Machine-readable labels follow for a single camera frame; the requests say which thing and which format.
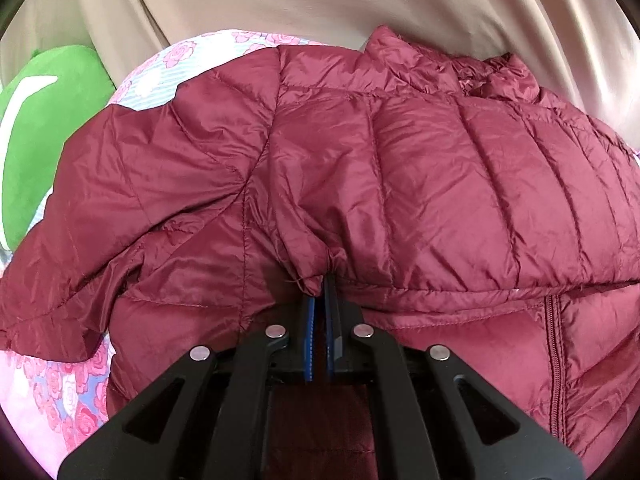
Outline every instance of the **green pillow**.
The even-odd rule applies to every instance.
[[[0,92],[0,246],[15,248],[53,184],[62,146],[115,88],[95,50],[34,57]]]

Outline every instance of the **beige curtain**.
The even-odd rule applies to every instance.
[[[164,46],[203,32],[244,28],[361,48],[373,28],[386,23],[455,54],[485,58],[516,52],[541,84],[603,119],[640,148],[640,130],[636,128],[640,119],[640,40],[614,0],[77,3],[82,24],[116,83]],[[30,34],[41,35],[34,23],[29,27]],[[24,59],[23,54],[12,55],[8,62],[2,59],[8,41],[13,41],[12,36],[0,40],[0,76],[4,81]]]

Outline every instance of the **down jacket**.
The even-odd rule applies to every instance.
[[[72,136],[0,282],[0,348],[81,361],[109,330],[113,413],[334,272],[369,322],[454,349],[591,472],[640,405],[639,183],[517,56],[385,27],[364,53],[266,48]],[[271,477],[373,478],[363,392],[307,393],[276,398]]]

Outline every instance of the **silver bolt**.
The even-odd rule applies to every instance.
[[[282,325],[269,325],[264,333],[267,335],[267,337],[277,339],[279,337],[284,337],[284,335],[287,333],[287,329]]]
[[[360,323],[353,327],[353,335],[356,337],[371,337],[373,335],[373,327],[366,323]]]
[[[189,357],[194,361],[205,361],[209,359],[211,355],[211,350],[209,350],[206,346],[194,346],[189,352]]]
[[[444,345],[434,345],[429,348],[429,355],[436,361],[446,361],[451,357],[451,350]]]

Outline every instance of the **bed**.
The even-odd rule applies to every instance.
[[[86,44],[100,53],[118,86],[111,102],[144,109],[169,101],[179,82],[259,48],[360,48],[370,30],[386,22],[452,52],[488,57],[514,50],[544,84],[640,148],[634,127],[640,116],[636,0],[456,0],[456,8],[450,1],[5,0],[0,83],[17,73],[34,48]],[[431,12],[420,12],[424,8]],[[293,36],[207,32],[237,26]],[[32,224],[42,218],[45,203]],[[0,273],[10,257],[0,253]],[[56,477],[68,452],[106,421],[104,391],[114,352],[106,335],[95,356],[81,364],[0,354],[0,478]],[[592,478],[635,478],[640,459],[629,450],[638,443],[636,416]]]

